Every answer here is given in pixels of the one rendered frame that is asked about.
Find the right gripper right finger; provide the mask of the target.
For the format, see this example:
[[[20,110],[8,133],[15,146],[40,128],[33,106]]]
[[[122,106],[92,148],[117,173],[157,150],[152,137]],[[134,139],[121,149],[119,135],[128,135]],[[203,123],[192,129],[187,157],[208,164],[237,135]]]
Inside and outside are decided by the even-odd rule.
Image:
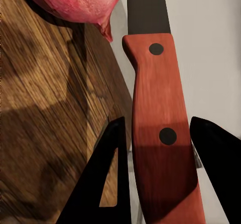
[[[229,224],[241,224],[241,140],[198,117],[189,130]]]

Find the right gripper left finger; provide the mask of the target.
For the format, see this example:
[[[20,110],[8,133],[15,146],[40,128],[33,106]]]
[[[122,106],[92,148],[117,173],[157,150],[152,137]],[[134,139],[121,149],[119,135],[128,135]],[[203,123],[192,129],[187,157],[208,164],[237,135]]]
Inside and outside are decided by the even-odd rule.
[[[99,207],[116,148],[117,205]],[[56,224],[132,224],[125,117],[108,124]]]

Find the vidalia onion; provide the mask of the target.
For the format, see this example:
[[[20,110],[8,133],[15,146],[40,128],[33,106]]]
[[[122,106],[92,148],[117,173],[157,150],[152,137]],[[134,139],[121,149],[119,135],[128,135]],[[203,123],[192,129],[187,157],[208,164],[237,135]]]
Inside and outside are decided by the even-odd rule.
[[[110,16],[119,0],[31,0],[40,8],[74,23],[92,23],[109,42],[111,35]]]

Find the cutting board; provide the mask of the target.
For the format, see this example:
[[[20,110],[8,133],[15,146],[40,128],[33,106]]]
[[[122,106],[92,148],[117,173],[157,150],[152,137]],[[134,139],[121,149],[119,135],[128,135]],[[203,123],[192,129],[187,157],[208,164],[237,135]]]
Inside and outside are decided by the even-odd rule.
[[[108,117],[133,100],[106,37],[92,23],[0,0],[0,201],[22,224],[56,224]],[[118,148],[99,207],[117,205]]]

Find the parer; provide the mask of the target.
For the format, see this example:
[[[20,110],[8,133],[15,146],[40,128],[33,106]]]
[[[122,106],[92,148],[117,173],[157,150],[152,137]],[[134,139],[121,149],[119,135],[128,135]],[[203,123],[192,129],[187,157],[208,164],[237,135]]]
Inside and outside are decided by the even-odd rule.
[[[146,224],[206,224],[165,0],[127,0],[132,152]]]

